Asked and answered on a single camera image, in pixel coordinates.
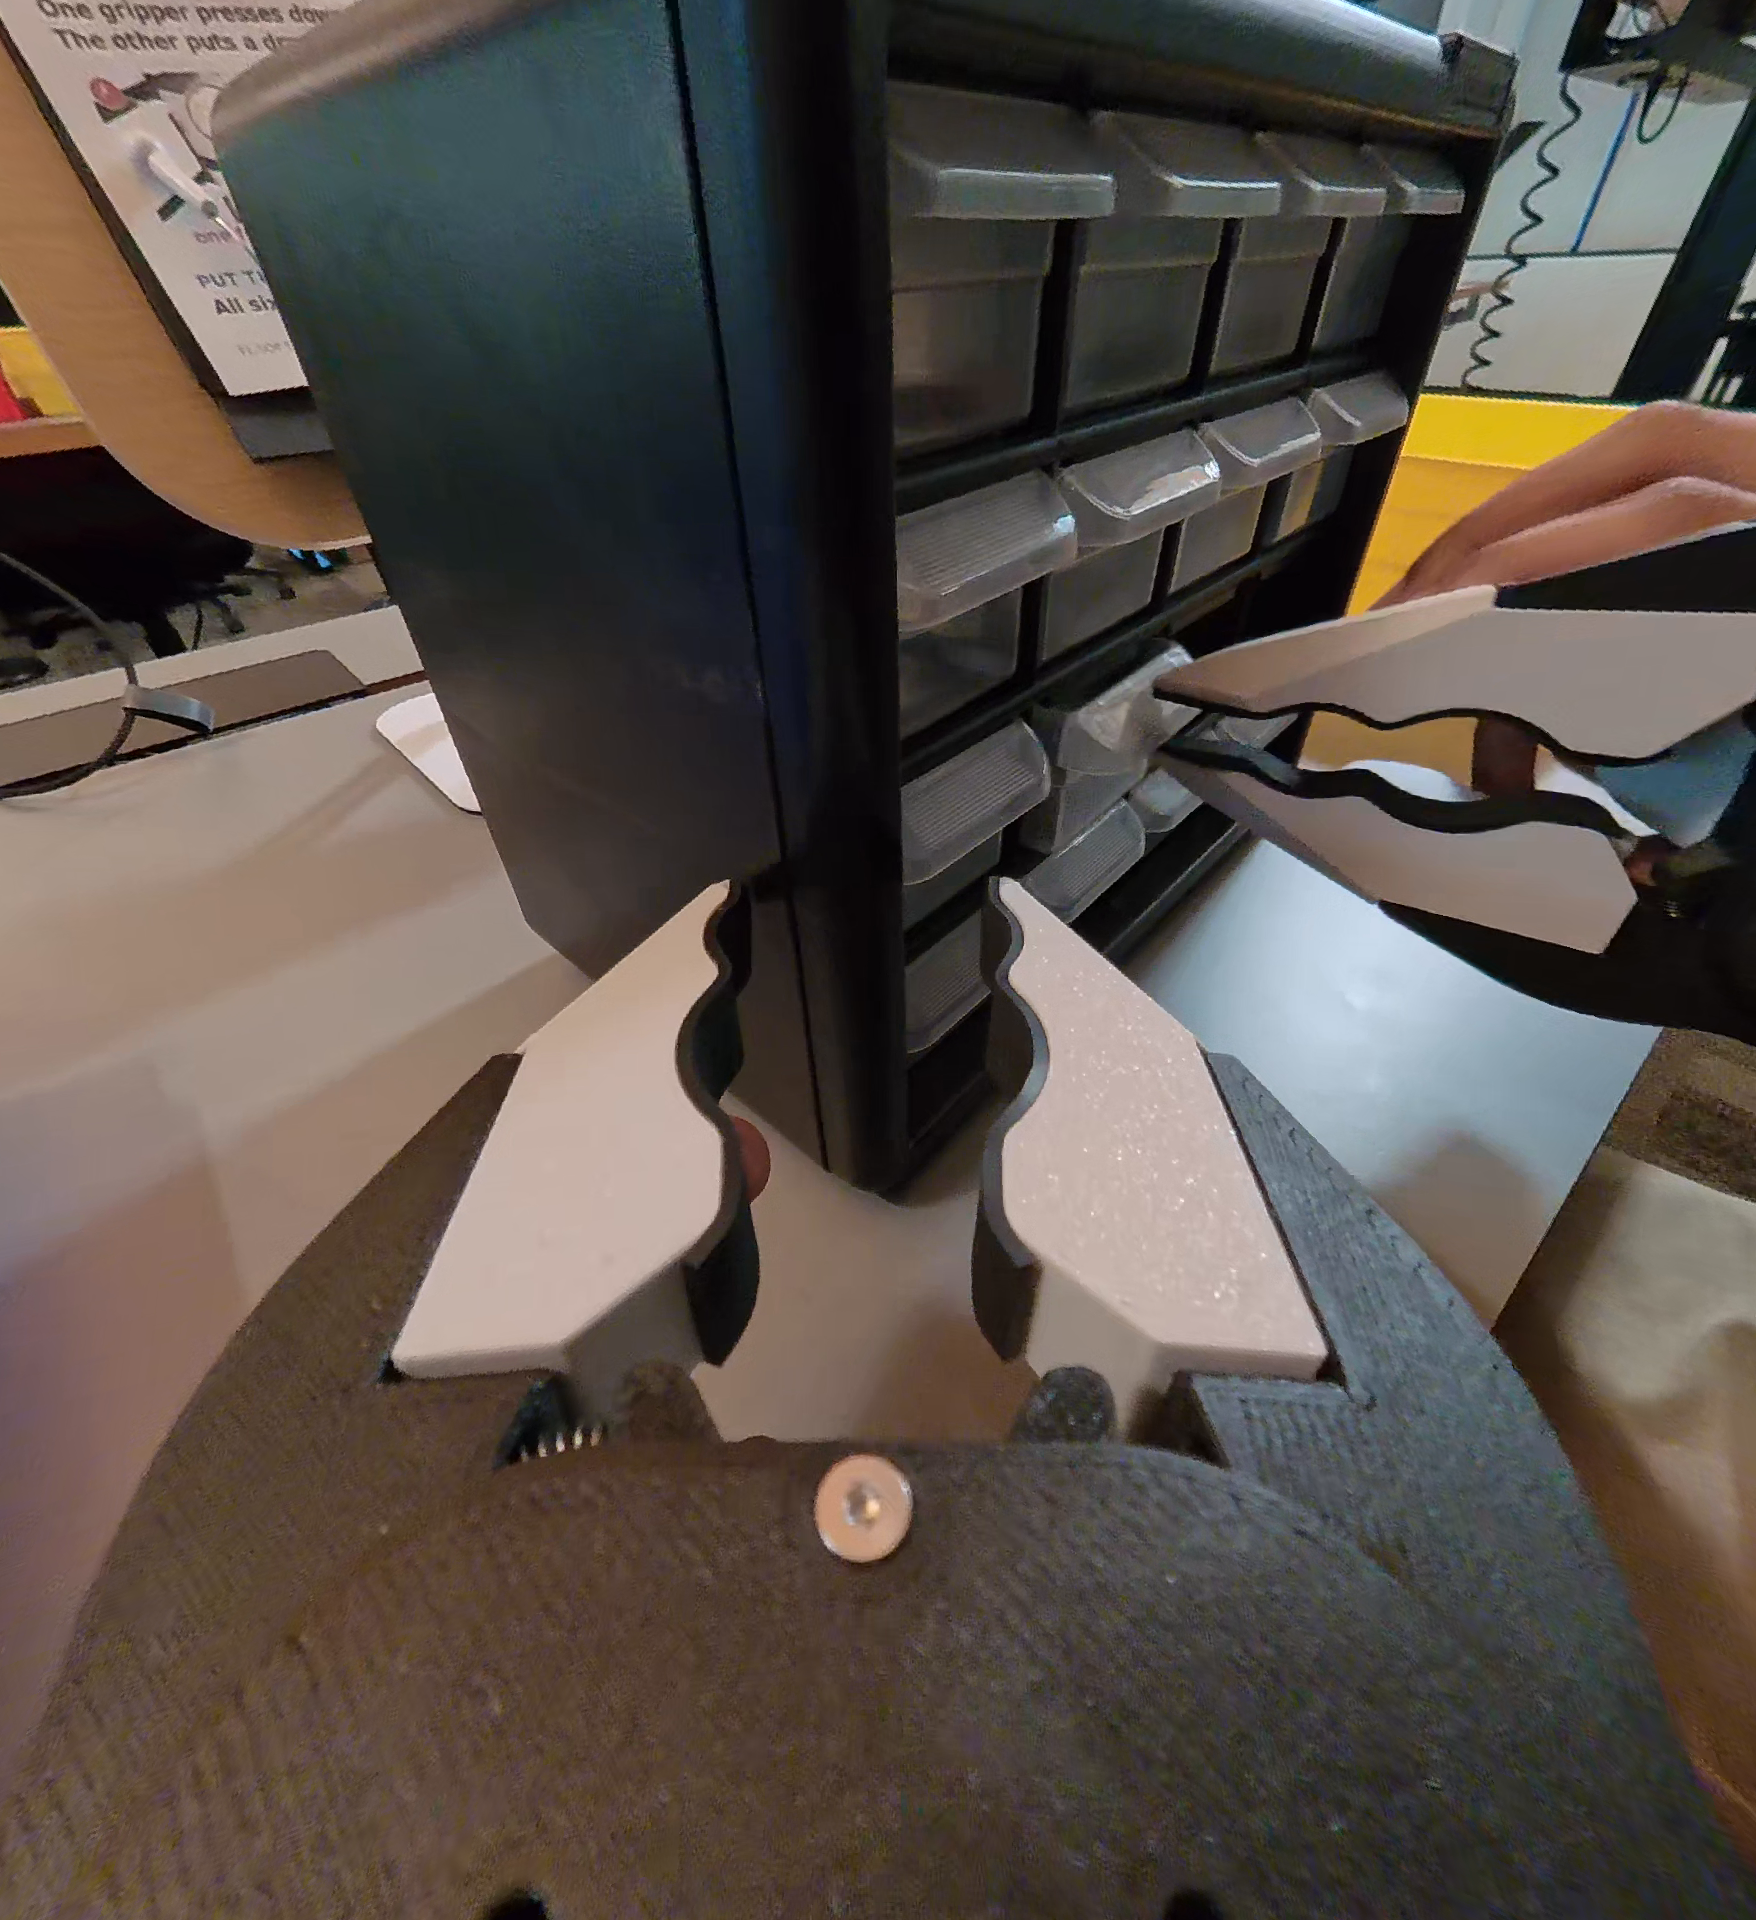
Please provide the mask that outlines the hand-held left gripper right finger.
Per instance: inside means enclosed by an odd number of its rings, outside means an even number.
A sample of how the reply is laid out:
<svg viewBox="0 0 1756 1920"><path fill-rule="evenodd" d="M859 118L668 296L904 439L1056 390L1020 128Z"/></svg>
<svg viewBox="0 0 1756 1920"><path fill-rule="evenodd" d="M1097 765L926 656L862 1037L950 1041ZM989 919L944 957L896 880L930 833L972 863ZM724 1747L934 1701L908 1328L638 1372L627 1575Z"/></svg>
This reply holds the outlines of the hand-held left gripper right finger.
<svg viewBox="0 0 1756 1920"><path fill-rule="evenodd" d="M1181 1375L1321 1379L1296 1259L1201 1043L1026 885L982 911L970 1302L995 1358L1103 1379L1125 1436Z"/></svg>

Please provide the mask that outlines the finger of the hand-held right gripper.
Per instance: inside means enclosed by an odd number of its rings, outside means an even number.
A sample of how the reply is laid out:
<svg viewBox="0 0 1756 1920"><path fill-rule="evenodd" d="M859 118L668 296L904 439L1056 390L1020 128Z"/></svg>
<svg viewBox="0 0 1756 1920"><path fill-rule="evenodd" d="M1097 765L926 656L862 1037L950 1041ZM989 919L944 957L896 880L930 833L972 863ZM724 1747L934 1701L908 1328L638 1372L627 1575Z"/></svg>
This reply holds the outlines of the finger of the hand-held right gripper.
<svg viewBox="0 0 1756 1920"><path fill-rule="evenodd" d="M1155 695L1239 717L1333 710L1393 730L1501 718L1585 761L1649 761L1756 701L1756 611L1511 610L1459 589L1247 640Z"/></svg>
<svg viewBox="0 0 1756 1920"><path fill-rule="evenodd" d="M1364 797L1299 798L1244 772L1158 766L1204 804L1377 905L1415 908L1596 955L1635 905L1608 833L1541 822L1483 831L1405 825Z"/></svg>

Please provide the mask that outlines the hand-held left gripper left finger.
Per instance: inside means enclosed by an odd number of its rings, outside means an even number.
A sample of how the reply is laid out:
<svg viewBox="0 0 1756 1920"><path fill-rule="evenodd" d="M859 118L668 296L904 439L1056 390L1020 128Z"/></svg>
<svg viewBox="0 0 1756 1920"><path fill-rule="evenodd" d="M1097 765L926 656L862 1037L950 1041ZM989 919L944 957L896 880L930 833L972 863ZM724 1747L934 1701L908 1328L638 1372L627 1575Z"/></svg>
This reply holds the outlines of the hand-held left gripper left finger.
<svg viewBox="0 0 1756 1920"><path fill-rule="evenodd" d="M608 1423L633 1368L721 1366L756 1306L743 1145L752 908L700 891L539 1026L426 1263L402 1379L555 1375Z"/></svg>

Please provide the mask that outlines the clear pulled-out small drawer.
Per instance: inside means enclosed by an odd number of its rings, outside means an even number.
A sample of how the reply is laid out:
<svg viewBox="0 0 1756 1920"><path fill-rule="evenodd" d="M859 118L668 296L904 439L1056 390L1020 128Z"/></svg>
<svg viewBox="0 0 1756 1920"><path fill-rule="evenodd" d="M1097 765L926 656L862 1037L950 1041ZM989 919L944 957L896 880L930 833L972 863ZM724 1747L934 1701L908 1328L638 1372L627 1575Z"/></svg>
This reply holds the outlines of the clear pulled-out small drawer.
<svg viewBox="0 0 1756 1920"><path fill-rule="evenodd" d="M1122 802L1152 757L1200 721L1200 710L1162 701L1152 685L1193 662L1172 644L1077 708L1033 708L1029 729L1050 766L1046 797L1018 825L1026 852L1050 856Z"/></svg>

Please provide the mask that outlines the black small-parts drawer cabinet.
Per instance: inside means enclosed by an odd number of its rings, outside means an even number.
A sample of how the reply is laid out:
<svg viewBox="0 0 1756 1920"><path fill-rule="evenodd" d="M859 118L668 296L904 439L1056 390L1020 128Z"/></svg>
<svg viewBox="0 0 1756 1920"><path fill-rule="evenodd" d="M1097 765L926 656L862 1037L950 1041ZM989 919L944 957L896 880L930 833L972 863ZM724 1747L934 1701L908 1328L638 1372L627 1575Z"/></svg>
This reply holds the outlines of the black small-parts drawer cabinet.
<svg viewBox="0 0 1756 1920"><path fill-rule="evenodd" d="M896 1186L982 1090L934 1075L892 1106L844 1007L831 878L862 811L835 761L860 416L884 406L864 361L889 312L884 87L1272 92L1283 122L1354 95L1481 128L1504 81L1492 179L1515 59L1462 20L355 4L222 95L266 286L524 919L596 975L741 881L746 1102L848 1185Z"/></svg>

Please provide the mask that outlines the grey desk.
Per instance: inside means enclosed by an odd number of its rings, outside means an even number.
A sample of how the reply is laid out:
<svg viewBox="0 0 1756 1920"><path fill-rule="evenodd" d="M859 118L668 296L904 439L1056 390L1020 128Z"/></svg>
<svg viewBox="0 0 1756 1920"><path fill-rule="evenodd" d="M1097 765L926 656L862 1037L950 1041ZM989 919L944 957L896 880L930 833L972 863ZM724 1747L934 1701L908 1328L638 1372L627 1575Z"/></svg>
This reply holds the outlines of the grey desk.
<svg viewBox="0 0 1756 1920"><path fill-rule="evenodd" d="M159 1439L389 1158L578 990L355 701L0 802L0 1747ZM1129 972L1493 1317L1651 1051L1255 847Z"/></svg>

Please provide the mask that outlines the person's right hand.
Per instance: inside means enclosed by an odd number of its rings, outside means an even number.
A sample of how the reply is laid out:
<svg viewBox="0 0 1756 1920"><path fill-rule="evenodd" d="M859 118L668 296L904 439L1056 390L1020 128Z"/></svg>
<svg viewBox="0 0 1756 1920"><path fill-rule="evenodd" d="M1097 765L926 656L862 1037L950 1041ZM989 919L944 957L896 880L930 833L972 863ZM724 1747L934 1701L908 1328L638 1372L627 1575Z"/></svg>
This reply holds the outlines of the person's right hand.
<svg viewBox="0 0 1756 1920"><path fill-rule="evenodd" d="M1756 416L1652 401L1445 528L1379 607L1515 588L1756 522Z"/></svg>

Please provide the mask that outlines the yellow plastic bin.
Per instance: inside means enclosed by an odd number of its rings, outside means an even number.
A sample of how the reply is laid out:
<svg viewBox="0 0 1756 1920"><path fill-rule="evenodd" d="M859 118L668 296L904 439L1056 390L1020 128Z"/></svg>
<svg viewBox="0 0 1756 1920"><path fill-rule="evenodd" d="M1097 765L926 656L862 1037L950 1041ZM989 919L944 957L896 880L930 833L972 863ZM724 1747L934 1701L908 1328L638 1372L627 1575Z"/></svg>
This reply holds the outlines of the yellow plastic bin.
<svg viewBox="0 0 1756 1920"><path fill-rule="evenodd" d="M1424 395L1417 401L1348 611L1379 599L1490 494L1639 406Z"/></svg>

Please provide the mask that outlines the white flat object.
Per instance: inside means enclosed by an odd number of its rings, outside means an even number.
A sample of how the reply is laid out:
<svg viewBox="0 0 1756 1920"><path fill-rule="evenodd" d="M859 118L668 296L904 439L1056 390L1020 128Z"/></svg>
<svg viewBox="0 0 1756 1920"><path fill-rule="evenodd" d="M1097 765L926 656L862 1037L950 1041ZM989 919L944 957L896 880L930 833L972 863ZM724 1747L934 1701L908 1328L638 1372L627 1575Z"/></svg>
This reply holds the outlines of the white flat object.
<svg viewBox="0 0 1756 1920"><path fill-rule="evenodd" d="M375 732L420 780L469 818L482 815L471 779L433 691L383 708Z"/></svg>

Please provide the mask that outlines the person's beige trousers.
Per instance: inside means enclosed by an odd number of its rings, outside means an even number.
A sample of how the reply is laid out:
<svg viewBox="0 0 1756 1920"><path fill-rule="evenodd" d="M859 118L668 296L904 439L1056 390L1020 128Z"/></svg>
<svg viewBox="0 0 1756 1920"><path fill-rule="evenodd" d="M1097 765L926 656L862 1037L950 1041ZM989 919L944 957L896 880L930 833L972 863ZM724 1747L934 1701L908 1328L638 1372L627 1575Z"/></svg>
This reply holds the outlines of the person's beige trousers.
<svg viewBox="0 0 1756 1920"><path fill-rule="evenodd" d="M1495 1332L1756 1873L1756 1202L1603 1148Z"/></svg>

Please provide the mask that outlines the set of clear cabinet drawers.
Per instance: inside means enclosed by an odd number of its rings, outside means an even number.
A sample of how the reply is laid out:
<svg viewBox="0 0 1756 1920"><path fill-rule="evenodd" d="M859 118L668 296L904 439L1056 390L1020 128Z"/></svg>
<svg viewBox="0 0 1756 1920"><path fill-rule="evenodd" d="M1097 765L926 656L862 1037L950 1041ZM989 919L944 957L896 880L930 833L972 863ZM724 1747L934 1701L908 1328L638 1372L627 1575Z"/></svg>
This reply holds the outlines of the set of clear cabinet drawers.
<svg viewBox="0 0 1756 1920"><path fill-rule="evenodd" d="M1149 665L1345 614L1505 129L1354 95L1178 111L891 79L843 998L892 1106L982 1078L987 878L1133 948L1234 838L1149 829L1155 744L1077 746Z"/></svg>

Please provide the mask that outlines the curved wooden board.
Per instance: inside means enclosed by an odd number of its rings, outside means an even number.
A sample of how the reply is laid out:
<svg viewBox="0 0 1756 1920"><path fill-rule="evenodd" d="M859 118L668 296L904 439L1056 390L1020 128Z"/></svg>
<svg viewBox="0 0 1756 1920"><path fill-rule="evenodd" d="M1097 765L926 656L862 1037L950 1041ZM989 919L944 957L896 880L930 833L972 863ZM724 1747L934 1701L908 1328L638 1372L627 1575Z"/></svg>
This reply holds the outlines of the curved wooden board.
<svg viewBox="0 0 1756 1920"><path fill-rule="evenodd" d="M150 492L236 538L366 538L331 452L258 464L145 295L0 33L0 284L94 439Z"/></svg>

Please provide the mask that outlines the white instruction poster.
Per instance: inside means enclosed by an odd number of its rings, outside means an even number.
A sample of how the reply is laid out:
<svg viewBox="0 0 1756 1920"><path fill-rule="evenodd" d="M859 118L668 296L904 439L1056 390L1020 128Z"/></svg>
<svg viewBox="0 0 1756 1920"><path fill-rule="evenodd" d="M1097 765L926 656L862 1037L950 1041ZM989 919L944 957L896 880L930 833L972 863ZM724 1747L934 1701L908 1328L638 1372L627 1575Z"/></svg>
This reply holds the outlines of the white instruction poster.
<svg viewBox="0 0 1756 1920"><path fill-rule="evenodd" d="M0 2L0 33L222 400L304 372L219 165L219 92L340 12L326 2Z"/></svg>

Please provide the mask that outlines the black metal frame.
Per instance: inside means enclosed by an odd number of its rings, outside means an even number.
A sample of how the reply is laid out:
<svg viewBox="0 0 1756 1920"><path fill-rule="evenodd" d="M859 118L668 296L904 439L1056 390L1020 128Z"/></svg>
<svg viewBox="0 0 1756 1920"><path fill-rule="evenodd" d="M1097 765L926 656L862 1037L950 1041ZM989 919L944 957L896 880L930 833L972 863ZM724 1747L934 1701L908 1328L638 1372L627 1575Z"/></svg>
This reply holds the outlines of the black metal frame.
<svg viewBox="0 0 1756 1920"><path fill-rule="evenodd" d="M1611 392L1617 403L1689 395L1756 261L1756 2L1579 4L1559 70L1639 89L1640 109L1740 109Z"/></svg>

